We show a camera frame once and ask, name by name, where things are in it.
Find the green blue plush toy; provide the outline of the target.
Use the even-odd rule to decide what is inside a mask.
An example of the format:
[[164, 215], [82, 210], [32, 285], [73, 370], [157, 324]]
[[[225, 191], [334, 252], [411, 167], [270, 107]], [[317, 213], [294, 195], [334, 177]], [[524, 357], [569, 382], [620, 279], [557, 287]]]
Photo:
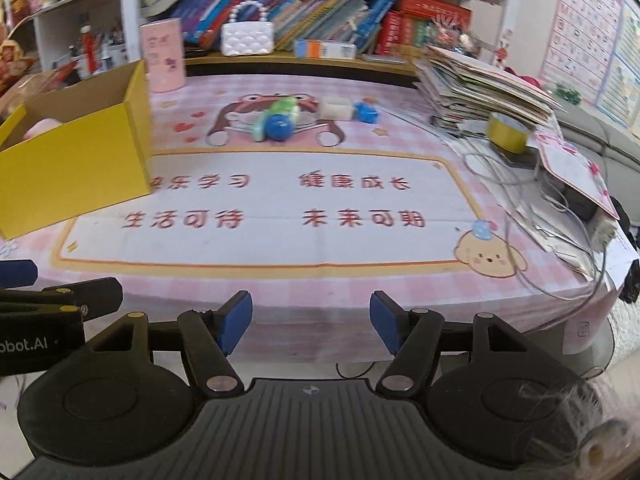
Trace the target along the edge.
[[286, 96], [274, 101], [267, 110], [264, 133], [271, 141], [284, 142], [295, 132], [300, 108], [296, 96]]

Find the blue toy block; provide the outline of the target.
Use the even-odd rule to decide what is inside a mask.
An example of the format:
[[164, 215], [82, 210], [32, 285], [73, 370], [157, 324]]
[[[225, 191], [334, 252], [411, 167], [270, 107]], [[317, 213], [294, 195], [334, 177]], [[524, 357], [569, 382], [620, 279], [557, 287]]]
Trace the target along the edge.
[[370, 103], [358, 102], [354, 105], [354, 117], [357, 122], [374, 125], [378, 122], [378, 110]]

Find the white foam block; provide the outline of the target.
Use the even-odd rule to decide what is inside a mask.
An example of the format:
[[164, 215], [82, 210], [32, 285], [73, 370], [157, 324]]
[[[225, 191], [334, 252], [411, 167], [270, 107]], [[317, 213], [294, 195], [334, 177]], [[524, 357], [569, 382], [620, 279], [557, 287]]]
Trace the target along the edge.
[[318, 115], [323, 120], [349, 122], [354, 114], [354, 104], [349, 98], [322, 96], [318, 101]]

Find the mint green remote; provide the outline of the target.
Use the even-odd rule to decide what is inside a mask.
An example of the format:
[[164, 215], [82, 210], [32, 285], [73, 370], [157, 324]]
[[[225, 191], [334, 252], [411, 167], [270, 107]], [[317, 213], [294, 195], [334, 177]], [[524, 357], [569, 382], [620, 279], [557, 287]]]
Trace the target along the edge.
[[266, 122], [270, 115], [271, 110], [267, 107], [256, 117], [252, 125], [252, 139], [254, 142], [264, 142], [267, 139]]

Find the yellow cardboard box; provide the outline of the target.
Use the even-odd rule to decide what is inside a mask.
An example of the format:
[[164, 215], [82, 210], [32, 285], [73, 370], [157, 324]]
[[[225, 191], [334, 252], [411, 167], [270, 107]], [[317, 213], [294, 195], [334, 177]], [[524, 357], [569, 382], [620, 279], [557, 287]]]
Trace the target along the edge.
[[[23, 140], [43, 118], [62, 126]], [[138, 61], [34, 96], [1, 126], [6, 240], [151, 191], [152, 108]]]

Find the pink plush toy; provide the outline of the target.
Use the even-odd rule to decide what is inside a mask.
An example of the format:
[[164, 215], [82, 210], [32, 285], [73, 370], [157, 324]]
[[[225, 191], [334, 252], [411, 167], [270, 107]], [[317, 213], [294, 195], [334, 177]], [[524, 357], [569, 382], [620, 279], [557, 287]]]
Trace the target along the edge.
[[23, 140], [26, 141], [36, 136], [41, 136], [43, 133], [58, 128], [59, 126], [62, 126], [62, 122], [54, 118], [43, 118], [24, 133]]

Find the pink cartoon table mat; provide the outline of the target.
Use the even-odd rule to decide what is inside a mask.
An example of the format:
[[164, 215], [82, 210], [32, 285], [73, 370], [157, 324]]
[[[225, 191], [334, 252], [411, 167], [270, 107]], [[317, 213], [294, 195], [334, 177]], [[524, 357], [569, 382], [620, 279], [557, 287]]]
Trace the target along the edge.
[[[254, 142], [256, 117], [286, 96], [300, 108], [294, 134]], [[370, 103], [378, 122], [323, 120], [322, 96]], [[490, 311], [519, 330], [560, 323], [572, 353], [613, 307], [624, 252], [590, 252], [542, 172], [403, 120], [420, 104], [412, 90], [211, 76], [151, 103], [151, 193], [3, 242], [3, 257], [34, 260], [45, 283], [115, 275], [159, 318], [247, 289], [256, 323], [288, 330], [244, 350], [296, 358], [327, 356], [322, 335], [377, 358], [363, 326], [375, 289], [455, 321]]]

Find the yellow tape roll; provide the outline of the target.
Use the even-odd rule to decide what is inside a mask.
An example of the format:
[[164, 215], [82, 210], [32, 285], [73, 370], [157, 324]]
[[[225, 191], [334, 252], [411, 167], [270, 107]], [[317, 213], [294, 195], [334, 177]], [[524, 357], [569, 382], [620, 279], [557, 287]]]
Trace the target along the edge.
[[497, 148], [510, 154], [524, 154], [530, 130], [518, 120], [501, 113], [491, 113], [486, 136]]

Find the pink printed board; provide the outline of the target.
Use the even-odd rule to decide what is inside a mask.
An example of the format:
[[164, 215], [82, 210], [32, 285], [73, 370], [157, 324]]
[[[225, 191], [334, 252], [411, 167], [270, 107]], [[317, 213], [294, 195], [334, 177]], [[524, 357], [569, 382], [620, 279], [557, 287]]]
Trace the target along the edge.
[[582, 194], [610, 217], [618, 215], [600, 167], [588, 159], [574, 144], [563, 140], [549, 129], [534, 133], [541, 163], [553, 177]]

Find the stack of picture books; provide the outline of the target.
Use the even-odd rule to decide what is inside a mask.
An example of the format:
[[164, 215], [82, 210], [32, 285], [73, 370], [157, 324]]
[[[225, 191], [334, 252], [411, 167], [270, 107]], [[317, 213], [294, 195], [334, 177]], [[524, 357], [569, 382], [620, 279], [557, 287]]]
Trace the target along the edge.
[[487, 63], [438, 47], [412, 62], [416, 88], [432, 110], [432, 123], [457, 130], [469, 120], [506, 115], [526, 128], [550, 126], [562, 105], [534, 84]]

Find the white cubby shelf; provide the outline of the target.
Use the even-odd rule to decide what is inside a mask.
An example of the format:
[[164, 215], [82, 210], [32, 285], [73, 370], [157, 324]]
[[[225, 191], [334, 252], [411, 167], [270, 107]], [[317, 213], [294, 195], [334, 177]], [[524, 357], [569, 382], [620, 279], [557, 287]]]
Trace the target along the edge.
[[136, 56], [136, 0], [1, 0], [1, 37], [14, 40], [44, 72], [85, 56], [82, 30], [93, 34], [96, 58], [103, 48], [116, 65]]

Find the pink cylindrical canister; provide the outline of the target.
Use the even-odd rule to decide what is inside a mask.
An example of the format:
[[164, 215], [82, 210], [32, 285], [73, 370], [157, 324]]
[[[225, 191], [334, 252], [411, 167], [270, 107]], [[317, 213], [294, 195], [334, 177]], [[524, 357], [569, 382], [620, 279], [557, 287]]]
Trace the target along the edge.
[[166, 18], [140, 27], [142, 52], [153, 93], [181, 89], [186, 84], [186, 66], [181, 22]]

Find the red gold paper decoration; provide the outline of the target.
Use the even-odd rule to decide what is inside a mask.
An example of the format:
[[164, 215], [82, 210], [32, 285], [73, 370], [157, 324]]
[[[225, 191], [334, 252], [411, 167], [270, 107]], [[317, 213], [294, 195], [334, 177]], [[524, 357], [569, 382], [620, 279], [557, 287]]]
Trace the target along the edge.
[[37, 61], [35, 26], [28, 0], [1, 0], [1, 93]]

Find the white quilted pearl handbag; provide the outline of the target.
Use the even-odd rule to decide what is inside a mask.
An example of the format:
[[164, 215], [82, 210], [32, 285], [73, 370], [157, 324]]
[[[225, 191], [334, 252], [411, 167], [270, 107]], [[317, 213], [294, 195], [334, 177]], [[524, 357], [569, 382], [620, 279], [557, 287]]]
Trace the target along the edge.
[[[240, 21], [245, 8], [258, 11], [257, 21]], [[221, 27], [220, 50], [224, 56], [266, 55], [274, 50], [273, 22], [267, 18], [265, 6], [257, 0], [236, 4]]]

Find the white orange medicine box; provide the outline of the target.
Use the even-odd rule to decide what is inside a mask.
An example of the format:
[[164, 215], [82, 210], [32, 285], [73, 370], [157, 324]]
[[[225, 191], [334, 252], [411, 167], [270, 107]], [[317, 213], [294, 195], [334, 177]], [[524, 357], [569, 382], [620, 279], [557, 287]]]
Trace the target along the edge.
[[293, 50], [296, 58], [314, 60], [354, 60], [357, 47], [350, 42], [296, 39]]

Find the row of colourful books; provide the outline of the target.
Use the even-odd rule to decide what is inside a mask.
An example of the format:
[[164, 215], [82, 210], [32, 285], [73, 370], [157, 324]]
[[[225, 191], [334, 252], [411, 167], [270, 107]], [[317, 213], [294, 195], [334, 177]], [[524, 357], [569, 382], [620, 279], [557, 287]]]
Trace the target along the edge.
[[186, 47], [215, 52], [232, 8], [240, 22], [262, 16], [272, 23], [277, 51], [296, 44], [352, 44], [356, 55], [419, 56], [427, 46], [477, 55], [470, 31], [472, 11], [442, 0], [178, 0], [168, 16], [178, 18]]

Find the alphabet wall poster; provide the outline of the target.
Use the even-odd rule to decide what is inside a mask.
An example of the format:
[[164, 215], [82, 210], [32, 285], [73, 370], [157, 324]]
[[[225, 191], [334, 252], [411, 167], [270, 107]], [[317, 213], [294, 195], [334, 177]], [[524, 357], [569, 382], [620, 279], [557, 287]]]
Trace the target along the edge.
[[540, 78], [631, 128], [639, 114], [639, 13], [624, 0], [558, 0]]

